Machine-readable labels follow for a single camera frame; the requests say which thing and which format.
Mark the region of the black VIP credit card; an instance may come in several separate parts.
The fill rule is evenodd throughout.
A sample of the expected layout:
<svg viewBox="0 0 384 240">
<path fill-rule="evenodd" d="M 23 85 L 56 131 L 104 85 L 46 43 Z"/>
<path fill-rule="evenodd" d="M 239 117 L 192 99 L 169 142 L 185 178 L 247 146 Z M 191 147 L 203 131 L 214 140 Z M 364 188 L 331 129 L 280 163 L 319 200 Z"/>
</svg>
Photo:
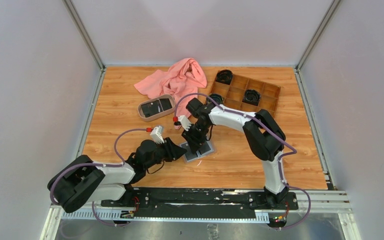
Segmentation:
<svg viewBox="0 0 384 240">
<path fill-rule="evenodd" d="M 209 141 L 202 144 L 202 146 L 198 149 L 198 152 L 201 156 L 208 155 L 214 151 L 211 143 Z"/>
</svg>

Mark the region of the pink card holder wallet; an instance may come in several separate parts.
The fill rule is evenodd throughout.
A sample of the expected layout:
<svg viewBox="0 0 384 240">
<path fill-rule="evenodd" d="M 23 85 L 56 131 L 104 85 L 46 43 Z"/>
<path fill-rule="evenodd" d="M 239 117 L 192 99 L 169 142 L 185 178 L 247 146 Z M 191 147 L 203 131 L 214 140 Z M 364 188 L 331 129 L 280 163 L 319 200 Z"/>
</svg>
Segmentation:
<svg viewBox="0 0 384 240">
<path fill-rule="evenodd" d="M 211 141 L 206 141 L 195 153 L 192 153 L 191 147 L 187 142 L 181 143 L 180 146 L 186 150 L 186 153 L 183 155 L 186 163 L 201 159 L 215 152 Z"/>
</svg>

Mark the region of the beige oval card tray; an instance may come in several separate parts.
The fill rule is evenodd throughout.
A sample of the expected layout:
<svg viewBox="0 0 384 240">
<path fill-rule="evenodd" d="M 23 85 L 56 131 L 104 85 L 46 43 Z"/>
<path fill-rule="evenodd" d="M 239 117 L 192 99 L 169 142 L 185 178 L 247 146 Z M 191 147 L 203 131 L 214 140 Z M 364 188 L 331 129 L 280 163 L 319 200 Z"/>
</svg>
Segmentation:
<svg viewBox="0 0 384 240">
<path fill-rule="evenodd" d="M 151 122 L 172 114 L 176 107 L 176 101 L 170 94 L 163 94 L 139 104 L 137 112 L 144 122 Z"/>
</svg>

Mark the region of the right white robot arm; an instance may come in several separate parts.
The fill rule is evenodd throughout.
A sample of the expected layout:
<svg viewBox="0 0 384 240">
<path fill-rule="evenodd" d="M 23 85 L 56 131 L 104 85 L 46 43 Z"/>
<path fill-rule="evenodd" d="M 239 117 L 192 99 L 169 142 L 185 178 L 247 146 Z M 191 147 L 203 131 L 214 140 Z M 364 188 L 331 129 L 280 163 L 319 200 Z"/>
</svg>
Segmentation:
<svg viewBox="0 0 384 240">
<path fill-rule="evenodd" d="M 203 104 L 196 97 L 187 103 L 186 109 L 196 118 L 195 123 L 185 115 L 175 116 L 173 121 L 175 126 L 183 128 L 182 137 L 192 153 L 207 141 L 213 126 L 225 126 L 243 133 L 251 152 L 262 161 L 266 204 L 278 209 L 285 203 L 289 192 L 283 166 L 286 136 L 267 110 L 240 111 L 214 100 Z"/>
</svg>

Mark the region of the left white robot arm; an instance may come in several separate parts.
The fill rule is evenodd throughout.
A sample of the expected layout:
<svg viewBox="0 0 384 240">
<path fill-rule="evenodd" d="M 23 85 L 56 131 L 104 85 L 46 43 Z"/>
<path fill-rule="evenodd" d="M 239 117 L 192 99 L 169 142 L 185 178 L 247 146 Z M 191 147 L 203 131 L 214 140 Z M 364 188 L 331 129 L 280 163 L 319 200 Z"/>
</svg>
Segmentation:
<svg viewBox="0 0 384 240">
<path fill-rule="evenodd" d="M 166 137 L 162 143 L 141 142 L 124 164 L 92 161 L 81 155 L 56 174 L 47 184 L 50 198 L 66 213 L 73 213 L 89 202 L 114 200 L 129 206 L 133 193 L 128 189 L 149 173 L 149 168 L 176 161 L 187 150 Z"/>
</svg>

